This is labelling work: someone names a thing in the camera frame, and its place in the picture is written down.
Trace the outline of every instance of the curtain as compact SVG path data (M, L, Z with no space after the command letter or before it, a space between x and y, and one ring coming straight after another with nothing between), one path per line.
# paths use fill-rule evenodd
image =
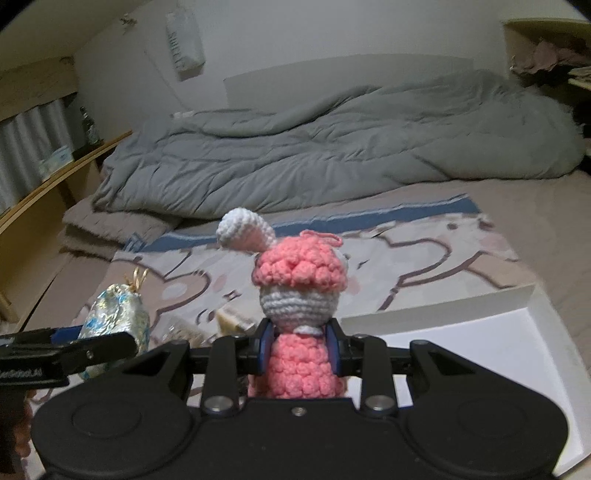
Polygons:
M73 150L61 99L0 122L0 214L41 184L40 161Z

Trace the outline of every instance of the pink crochet body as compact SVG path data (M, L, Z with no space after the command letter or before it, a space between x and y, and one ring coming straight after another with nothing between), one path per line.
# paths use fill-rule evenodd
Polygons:
M251 377L250 397L332 398L345 393L345 381L332 373L323 337L282 333L271 348L267 373Z

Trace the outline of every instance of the gold ribbon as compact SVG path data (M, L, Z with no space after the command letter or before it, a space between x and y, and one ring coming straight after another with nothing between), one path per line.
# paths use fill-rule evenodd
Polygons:
M139 275L139 267L136 267L134 270L134 279L133 281L130 280L127 275L123 275L123 278L125 279L125 283L127 283L127 285L129 285L130 290L133 293L138 293L140 288L142 287L142 284L144 283L144 280L146 279L146 277L148 276L148 269L146 268L144 270L144 272L142 273L142 275Z

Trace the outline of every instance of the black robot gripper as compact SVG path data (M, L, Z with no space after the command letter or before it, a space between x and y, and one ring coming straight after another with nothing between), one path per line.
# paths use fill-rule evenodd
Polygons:
M272 325L211 348L171 342L52 398L33 442L46 479L551 479L568 436L549 399L425 340L389 348L326 328L350 398L239 403L239 375L265 371ZM205 373L200 407L186 406ZM407 376L399 408L393 375Z

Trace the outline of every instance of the gray comforter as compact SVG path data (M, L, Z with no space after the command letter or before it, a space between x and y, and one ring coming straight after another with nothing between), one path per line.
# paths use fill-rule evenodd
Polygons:
M555 101L486 71L356 87L285 112L147 122L106 161L103 210L215 219L449 179L540 179L578 165L582 137Z

